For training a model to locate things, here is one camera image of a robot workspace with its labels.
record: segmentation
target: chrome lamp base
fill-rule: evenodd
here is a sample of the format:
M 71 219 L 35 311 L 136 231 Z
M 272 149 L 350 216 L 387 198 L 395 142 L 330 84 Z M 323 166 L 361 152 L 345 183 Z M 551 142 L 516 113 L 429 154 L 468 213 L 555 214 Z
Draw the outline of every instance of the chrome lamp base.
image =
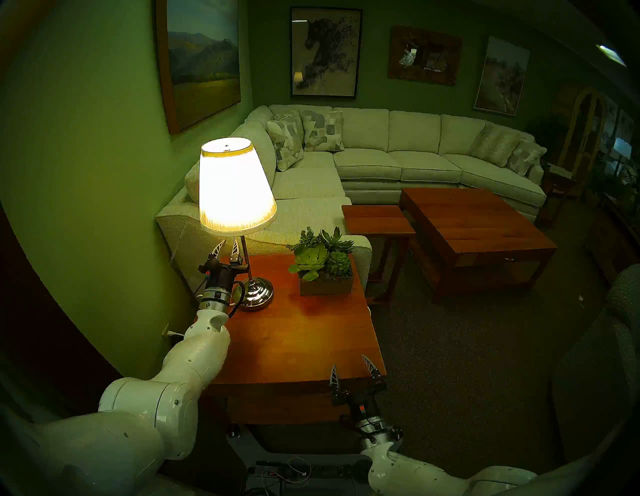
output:
M 245 279 L 244 298 L 240 303 L 241 310 L 260 310 L 273 300 L 273 284 L 262 277 Z

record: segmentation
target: floor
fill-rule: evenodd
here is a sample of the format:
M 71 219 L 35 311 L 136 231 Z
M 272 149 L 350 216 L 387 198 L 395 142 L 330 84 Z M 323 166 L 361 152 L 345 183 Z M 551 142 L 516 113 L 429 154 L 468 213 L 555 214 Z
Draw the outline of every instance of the floor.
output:
M 607 286 L 582 247 L 593 215 L 578 201 L 565 203 L 547 230 L 558 250 L 531 292 L 433 304 L 407 257 L 393 302 L 372 308 L 388 372 L 388 390 L 378 402 L 385 418 L 404 430 L 401 453 L 458 477 L 490 465 L 540 474 L 564 463 L 549 381 L 604 302 Z M 377 266 L 381 243 L 373 246 Z M 338 424 L 252 430 L 273 452 L 359 451 Z

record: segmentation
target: sectional sofa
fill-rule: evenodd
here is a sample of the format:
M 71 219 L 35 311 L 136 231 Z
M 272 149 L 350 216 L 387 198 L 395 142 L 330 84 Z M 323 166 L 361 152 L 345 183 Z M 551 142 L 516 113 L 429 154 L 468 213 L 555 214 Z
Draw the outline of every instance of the sectional sofa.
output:
M 305 152 L 284 172 L 276 171 L 273 144 L 265 131 L 274 114 L 290 108 L 343 115 L 341 152 Z M 536 164 L 527 177 L 470 156 L 484 120 L 386 109 L 331 108 L 306 105 L 270 105 L 253 110 L 231 136 L 248 138 L 260 157 L 276 199 L 276 220 L 265 230 L 247 236 L 251 253 L 287 253 L 300 230 L 345 231 L 342 205 L 396 204 L 402 188 L 485 188 L 500 195 L 533 221 L 545 201 L 539 184 L 543 170 Z M 518 132 L 533 141 L 530 134 Z M 202 281 L 198 263 L 219 240 L 199 229 L 199 175 L 196 163 L 184 178 L 184 188 L 156 216 L 170 250 L 195 290 Z M 362 236 L 354 240 L 358 274 L 366 284 L 371 245 Z

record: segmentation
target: succulent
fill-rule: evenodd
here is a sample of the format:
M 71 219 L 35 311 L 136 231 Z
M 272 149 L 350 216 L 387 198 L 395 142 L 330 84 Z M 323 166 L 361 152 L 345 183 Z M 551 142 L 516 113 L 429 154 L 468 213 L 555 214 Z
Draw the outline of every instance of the succulent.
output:
M 341 237 L 342 234 L 340 234 L 339 227 L 336 227 L 333 230 L 333 236 L 330 236 L 324 229 L 322 229 L 322 234 L 320 235 L 323 245 L 330 252 L 351 253 L 351 250 L 353 249 L 353 241 L 340 241 Z
M 305 248 L 313 248 L 317 244 L 320 244 L 320 242 L 320 236 L 316 236 L 311 230 L 311 227 L 307 226 L 307 232 L 300 232 L 300 241 L 298 241 L 296 244 L 288 244 L 287 248 L 292 252 L 295 252 L 300 246 L 304 246 Z
M 351 261 L 344 252 L 331 252 L 326 261 L 326 270 L 333 277 L 348 277 L 351 275 Z
M 324 268 L 324 264 L 329 257 L 329 252 L 323 244 L 307 248 L 299 246 L 294 252 L 296 263 L 289 267 L 289 272 L 295 274 L 297 272 L 305 272 L 302 279 L 305 281 L 313 281 L 318 278 L 318 271 Z

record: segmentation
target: patterned pillow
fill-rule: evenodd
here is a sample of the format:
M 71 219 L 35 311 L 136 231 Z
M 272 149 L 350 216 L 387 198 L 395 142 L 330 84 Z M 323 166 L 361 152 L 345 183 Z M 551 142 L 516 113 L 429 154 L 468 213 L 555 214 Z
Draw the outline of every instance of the patterned pillow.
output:
M 294 163 L 302 160 L 305 153 L 302 142 L 296 133 L 296 120 L 292 115 L 285 115 L 280 120 L 267 122 L 267 132 L 276 152 L 277 168 L 286 171 Z
M 545 153 L 547 149 L 530 141 L 520 141 L 513 154 L 507 162 L 507 167 L 516 174 L 526 176 L 536 161 Z
M 342 144 L 342 112 L 327 113 L 303 110 L 302 123 L 305 128 L 305 151 L 340 152 Z
M 296 121 L 296 133 L 298 133 L 298 137 L 300 138 L 300 143 L 304 145 L 305 143 L 305 128 L 302 126 L 302 116 L 300 115 L 300 110 L 291 109 L 284 111 L 283 113 L 276 114 L 273 116 L 272 120 L 280 120 L 285 115 L 291 115 Z
M 487 122 L 471 145 L 471 156 L 504 167 L 520 140 L 520 135 L 515 131 Z

